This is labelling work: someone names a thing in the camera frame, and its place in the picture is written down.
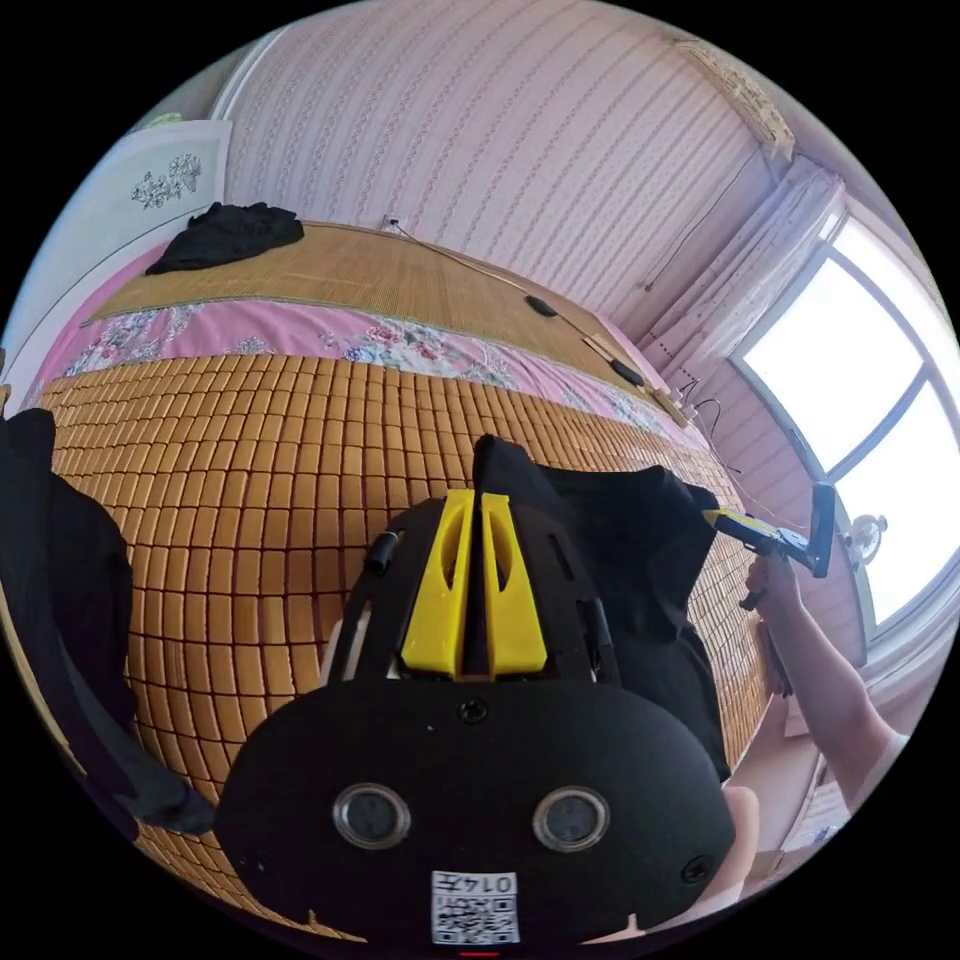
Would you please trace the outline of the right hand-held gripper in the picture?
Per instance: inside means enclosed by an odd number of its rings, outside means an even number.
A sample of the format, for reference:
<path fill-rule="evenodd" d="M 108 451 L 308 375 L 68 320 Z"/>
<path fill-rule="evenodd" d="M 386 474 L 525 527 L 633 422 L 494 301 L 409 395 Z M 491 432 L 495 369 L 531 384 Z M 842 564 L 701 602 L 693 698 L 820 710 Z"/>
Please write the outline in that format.
<path fill-rule="evenodd" d="M 777 556 L 816 575 L 816 554 L 799 534 L 729 508 L 706 509 L 702 516 L 715 531 L 743 543 L 756 558 Z"/>

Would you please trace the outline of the person's right hand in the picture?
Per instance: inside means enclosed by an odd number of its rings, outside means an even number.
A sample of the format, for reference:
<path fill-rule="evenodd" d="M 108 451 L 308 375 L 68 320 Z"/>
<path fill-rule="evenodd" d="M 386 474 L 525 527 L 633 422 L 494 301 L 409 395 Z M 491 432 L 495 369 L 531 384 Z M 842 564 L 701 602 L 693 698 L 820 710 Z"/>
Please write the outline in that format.
<path fill-rule="evenodd" d="M 802 606 L 793 566 L 780 554 L 756 555 L 749 567 L 745 587 L 748 594 L 757 595 L 755 610 L 771 627 L 784 623 Z"/>

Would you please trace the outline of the person's left hand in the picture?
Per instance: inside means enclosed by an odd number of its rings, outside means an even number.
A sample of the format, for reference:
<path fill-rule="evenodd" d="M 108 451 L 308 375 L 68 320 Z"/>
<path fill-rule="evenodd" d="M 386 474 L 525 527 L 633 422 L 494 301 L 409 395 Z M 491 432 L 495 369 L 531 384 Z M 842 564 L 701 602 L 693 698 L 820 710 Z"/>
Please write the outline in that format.
<path fill-rule="evenodd" d="M 724 788 L 724 798 L 734 823 L 735 838 L 717 880 L 721 892 L 740 892 L 759 850 L 760 804 L 757 795 L 748 787 L 728 784 Z"/>

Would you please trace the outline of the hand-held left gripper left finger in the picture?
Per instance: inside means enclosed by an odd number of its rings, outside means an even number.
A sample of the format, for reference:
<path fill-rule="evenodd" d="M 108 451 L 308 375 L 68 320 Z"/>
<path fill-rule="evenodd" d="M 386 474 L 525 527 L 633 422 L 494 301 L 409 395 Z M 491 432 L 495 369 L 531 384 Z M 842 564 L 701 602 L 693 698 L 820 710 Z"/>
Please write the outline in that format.
<path fill-rule="evenodd" d="M 452 490 L 430 537 L 423 573 L 401 648 L 413 672 L 460 670 L 470 582 L 474 494 Z"/>

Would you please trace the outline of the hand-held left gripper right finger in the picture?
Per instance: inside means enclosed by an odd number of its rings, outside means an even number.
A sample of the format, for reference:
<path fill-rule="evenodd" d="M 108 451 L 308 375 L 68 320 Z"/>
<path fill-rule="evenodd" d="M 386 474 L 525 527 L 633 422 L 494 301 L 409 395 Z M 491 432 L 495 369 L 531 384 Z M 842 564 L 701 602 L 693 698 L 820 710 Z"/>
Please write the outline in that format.
<path fill-rule="evenodd" d="M 547 648 L 507 496 L 481 495 L 481 538 L 489 670 L 539 674 Z"/>

